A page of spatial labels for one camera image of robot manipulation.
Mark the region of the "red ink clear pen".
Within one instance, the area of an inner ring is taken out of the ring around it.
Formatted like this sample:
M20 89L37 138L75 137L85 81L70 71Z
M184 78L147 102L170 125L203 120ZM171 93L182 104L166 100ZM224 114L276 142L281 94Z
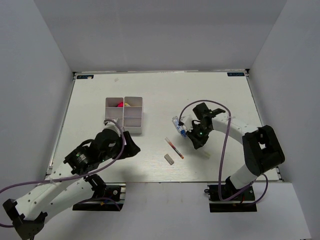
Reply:
M165 141L170 145L170 147L178 154L181 159L184 159L184 156L180 153L180 151L173 145L173 143L166 137Z

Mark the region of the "clear glue bottle blue cap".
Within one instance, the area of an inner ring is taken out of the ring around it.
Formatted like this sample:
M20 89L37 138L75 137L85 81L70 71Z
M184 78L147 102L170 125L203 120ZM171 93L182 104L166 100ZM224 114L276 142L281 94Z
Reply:
M185 130L185 128L184 128L183 125L180 125L178 116L174 116L174 117L172 118L172 123L173 123L175 129L178 131L178 133L179 133L183 138L186 138L186 137L187 137L187 135L186 135L186 130Z

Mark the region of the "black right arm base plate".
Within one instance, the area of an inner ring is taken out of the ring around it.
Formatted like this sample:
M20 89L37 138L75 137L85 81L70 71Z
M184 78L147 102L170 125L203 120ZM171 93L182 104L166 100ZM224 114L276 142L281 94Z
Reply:
M254 189L250 186L241 194L229 201L221 201L218 193L218 185L211 184L204 189L204 194L208 197L209 210L211 213L253 213L257 212Z

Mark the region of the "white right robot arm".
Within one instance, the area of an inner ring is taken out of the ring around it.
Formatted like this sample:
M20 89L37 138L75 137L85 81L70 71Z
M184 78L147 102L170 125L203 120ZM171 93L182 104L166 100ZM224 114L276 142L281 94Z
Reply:
M209 109L205 101L193 108L195 118L180 115L179 125L195 149L202 148L212 131L225 134L218 170L217 194L220 201L236 200L252 183L285 161L285 154L274 129L269 125L254 126L232 117L225 106ZM228 138L242 145L244 165L222 184L222 171Z

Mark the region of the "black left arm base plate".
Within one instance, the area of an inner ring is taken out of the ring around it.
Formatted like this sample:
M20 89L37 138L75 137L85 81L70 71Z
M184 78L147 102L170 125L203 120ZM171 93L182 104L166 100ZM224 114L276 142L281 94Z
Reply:
M126 184L107 184L102 190L95 191L90 200L73 205L73 211L120 212L125 203Z

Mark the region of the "white pencil pale yellow tip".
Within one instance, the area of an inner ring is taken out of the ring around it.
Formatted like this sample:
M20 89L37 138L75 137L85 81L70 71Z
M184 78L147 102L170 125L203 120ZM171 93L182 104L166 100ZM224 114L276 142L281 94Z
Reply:
M204 155L206 158L210 158L210 157L211 157L211 155L210 155L208 152L206 152L206 151L203 152L203 155Z

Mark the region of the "pink cap black highlighter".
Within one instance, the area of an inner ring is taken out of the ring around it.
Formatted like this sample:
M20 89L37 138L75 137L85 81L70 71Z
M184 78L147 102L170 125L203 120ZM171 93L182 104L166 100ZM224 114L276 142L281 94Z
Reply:
M123 106L124 106L124 103L123 103L123 102L120 102L120 103L117 104L117 107L118 107L118 108L122 108Z

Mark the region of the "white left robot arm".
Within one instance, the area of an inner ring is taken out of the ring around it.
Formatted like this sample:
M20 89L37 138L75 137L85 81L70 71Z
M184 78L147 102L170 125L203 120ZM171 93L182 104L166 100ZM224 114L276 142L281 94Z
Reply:
M79 144L45 180L33 181L35 187L24 196L3 203L11 227L22 240L32 240L52 217L73 205L116 203L119 199L113 197L113 187L98 175L99 165L134 157L140 151L128 131L108 120L94 139Z

